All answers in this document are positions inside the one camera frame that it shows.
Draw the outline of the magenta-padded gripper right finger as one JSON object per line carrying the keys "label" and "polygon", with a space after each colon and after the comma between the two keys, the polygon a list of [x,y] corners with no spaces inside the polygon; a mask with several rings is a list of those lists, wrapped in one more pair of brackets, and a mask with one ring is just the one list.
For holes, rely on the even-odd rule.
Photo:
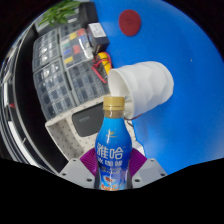
{"label": "magenta-padded gripper right finger", "polygon": [[166,171],[156,159],[147,159],[137,149],[132,150],[127,179],[128,189],[144,187],[166,175]]}

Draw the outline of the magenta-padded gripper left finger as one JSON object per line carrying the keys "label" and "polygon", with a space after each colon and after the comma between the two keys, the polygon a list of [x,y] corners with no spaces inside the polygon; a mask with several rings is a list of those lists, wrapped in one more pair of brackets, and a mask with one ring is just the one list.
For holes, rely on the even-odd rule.
{"label": "magenta-padded gripper left finger", "polygon": [[81,187],[96,189],[99,174],[95,149],[92,148],[80,158],[72,158],[59,176]]}

